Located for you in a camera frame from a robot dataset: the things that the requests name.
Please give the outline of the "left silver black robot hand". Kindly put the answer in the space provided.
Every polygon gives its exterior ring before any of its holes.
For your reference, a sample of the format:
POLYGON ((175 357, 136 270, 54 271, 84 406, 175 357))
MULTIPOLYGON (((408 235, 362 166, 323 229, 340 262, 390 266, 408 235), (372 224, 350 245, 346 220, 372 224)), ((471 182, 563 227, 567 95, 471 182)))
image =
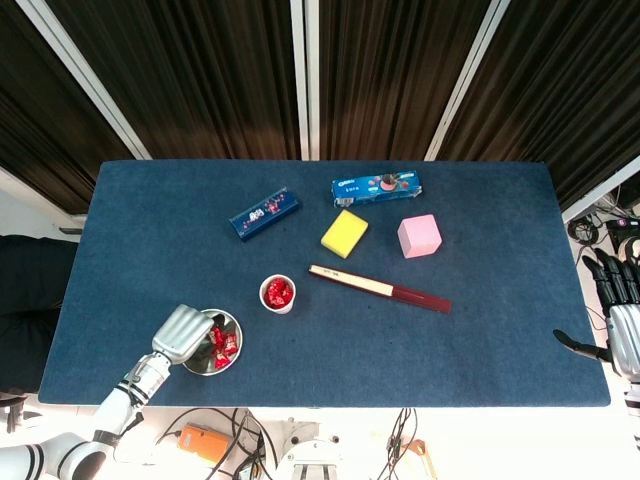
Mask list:
POLYGON ((172 365, 185 363, 213 328, 212 318, 201 311, 178 305, 152 339, 152 350, 172 365))

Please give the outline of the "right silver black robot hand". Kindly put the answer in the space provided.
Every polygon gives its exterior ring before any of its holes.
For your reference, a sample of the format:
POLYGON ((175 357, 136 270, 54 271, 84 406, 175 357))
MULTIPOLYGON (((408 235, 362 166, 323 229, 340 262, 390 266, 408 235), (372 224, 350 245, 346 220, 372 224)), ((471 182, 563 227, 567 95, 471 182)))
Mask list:
POLYGON ((554 337, 568 350, 610 363, 629 383, 639 383, 639 268, 596 248, 596 260, 583 257, 591 272, 608 334, 607 347, 580 343, 554 329, 554 337))

